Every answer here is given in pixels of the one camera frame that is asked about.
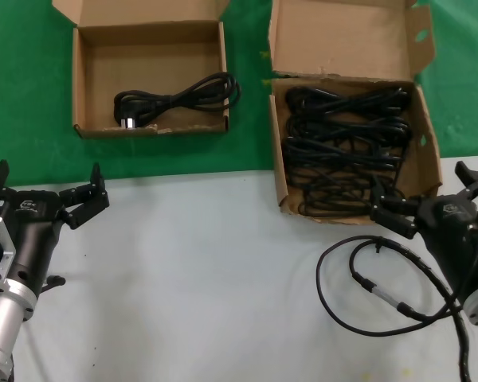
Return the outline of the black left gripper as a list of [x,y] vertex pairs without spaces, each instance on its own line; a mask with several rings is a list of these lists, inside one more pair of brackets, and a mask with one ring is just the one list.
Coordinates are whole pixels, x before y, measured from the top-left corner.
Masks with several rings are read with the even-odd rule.
[[0,200],[14,211],[12,235],[15,256],[7,278],[41,293],[63,221],[77,229],[109,207],[108,192],[100,165],[92,167],[89,183],[59,192],[14,191],[6,187],[10,168],[0,161]]

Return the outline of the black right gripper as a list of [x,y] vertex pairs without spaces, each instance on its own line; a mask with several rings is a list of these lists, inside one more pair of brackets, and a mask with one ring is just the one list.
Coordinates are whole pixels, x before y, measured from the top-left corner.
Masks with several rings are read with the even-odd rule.
[[[374,175],[370,219],[406,239],[413,239],[418,230],[447,283],[464,303],[478,290],[478,264],[472,264],[478,258],[478,208],[472,202],[478,197],[478,171],[458,161],[455,175],[464,186],[457,195],[422,202],[420,197],[387,195]],[[416,217],[415,223],[409,217]]]

